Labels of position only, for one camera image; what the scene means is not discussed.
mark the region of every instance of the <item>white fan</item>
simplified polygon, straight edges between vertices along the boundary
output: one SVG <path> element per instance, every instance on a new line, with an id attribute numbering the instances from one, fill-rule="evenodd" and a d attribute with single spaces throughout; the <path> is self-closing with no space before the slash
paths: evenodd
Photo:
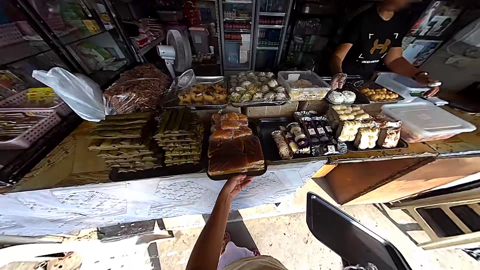
<path id="1" fill-rule="evenodd" d="M 161 58 L 165 59 L 172 78 L 175 78 L 175 71 L 182 73 L 192 65 L 192 51 L 188 37 L 183 37 L 178 30 L 169 30 L 167 45 L 157 45 L 156 51 Z"/>

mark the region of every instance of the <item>counter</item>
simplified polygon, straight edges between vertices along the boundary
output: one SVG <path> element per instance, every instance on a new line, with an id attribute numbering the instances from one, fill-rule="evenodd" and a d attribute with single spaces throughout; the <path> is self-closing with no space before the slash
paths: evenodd
<path id="1" fill-rule="evenodd" d="M 444 106 L 480 128 L 480 117 Z M 83 122 L 15 186 L 0 196 L 0 226 L 38 235 L 184 214 L 209 213 L 223 181 L 206 173 L 111 182 L 102 158 L 87 149 L 92 124 Z M 407 149 L 268 163 L 268 170 L 232 204 L 241 209 L 285 201 L 317 171 L 339 204 L 395 201 L 480 171 L 477 129 Z"/>

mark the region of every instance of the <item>vendor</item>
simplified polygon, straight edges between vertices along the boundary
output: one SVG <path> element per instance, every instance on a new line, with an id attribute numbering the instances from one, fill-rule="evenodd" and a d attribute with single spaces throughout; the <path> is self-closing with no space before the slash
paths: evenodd
<path id="1" fill-rule="evenodd" d="M 330 60 L 330 71 L 334 75 L 332 89 L 342 88 L 347 74 L 371 78 L 375 67 L 382 62 L 392 72 L 413 78 L 420 84 L 438 82 L 402 57 L 407 21 L 398 11 L 405 9 L 410 1 L 381 1 L 349 22 Z M 438 86 L 432 87 L 426 96 L 432 97 L 438 91 Z"/>

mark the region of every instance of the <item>clear plastic lid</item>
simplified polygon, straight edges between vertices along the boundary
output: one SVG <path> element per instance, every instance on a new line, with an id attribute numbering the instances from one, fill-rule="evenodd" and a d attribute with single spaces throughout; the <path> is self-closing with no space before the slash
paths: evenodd
<path id="1" fill-rule="evenodd" d="M 423 136 L 471 132 L 476 127 L 469 122 L 426 101 L 387 104 L 382 111 Z"/>

